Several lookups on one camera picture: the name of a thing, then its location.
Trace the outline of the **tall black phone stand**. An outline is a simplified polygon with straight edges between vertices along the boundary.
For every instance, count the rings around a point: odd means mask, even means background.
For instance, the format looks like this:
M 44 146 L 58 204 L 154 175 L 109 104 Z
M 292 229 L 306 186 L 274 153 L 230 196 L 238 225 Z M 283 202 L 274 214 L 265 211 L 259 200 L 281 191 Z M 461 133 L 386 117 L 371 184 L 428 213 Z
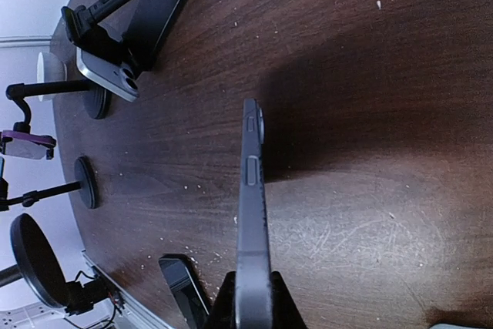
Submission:
M 84 205 L 94 210 L 99 206 L 99 192 L 96 183 L 95 173 L 87 156 L 80 156 L 75 161 L 76 181 L 61 186 L 55 186 L 46 190 L 33 190 L 16 198 L 8 198 L 8 182 L 3 177 L 5 169 L 5 159 L 1 158 L 1 211 L 9 211 L 11 206 L 21 204 L 29 208 L 40 200 L 58 196 L 64 193 L 77 191 Z

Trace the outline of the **silver phone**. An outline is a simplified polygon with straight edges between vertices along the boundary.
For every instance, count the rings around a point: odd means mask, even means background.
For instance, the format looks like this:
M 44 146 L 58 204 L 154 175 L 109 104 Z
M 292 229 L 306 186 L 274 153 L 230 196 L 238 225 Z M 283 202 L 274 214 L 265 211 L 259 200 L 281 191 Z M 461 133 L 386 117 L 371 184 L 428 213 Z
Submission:
M 235 321 L 237 328 L 272 328 L 270 244 L 263 181 L 263 112 L 243 102 L 238 207 Z

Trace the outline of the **blue phone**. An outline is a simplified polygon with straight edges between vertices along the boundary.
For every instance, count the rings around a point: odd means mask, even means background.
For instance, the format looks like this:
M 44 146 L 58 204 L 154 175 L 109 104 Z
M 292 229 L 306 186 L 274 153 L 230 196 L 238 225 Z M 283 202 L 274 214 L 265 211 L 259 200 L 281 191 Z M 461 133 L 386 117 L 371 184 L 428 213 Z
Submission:
M 6 156 L 51 160 L 56 144 L 52 136 L 38 136 L 12 130 L 1 132 L 1 153 Z

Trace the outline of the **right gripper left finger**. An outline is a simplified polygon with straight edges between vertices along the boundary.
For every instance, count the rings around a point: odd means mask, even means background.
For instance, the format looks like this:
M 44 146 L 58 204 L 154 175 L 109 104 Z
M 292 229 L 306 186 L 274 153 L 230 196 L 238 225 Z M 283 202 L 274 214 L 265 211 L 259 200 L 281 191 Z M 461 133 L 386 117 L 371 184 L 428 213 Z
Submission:
M 226 274 L 219 293 L 204 324 L 204 329 L 235 329 L 236 272 Z

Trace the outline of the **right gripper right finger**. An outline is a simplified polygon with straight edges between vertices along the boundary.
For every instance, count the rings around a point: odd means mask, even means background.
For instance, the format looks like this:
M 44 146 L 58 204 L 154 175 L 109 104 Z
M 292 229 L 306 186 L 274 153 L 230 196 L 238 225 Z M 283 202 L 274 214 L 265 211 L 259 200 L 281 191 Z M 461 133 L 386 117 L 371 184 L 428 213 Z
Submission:
M 273 271 L 270 280 L 273 290 L 273 328 L 307 329 L 281 274 Z

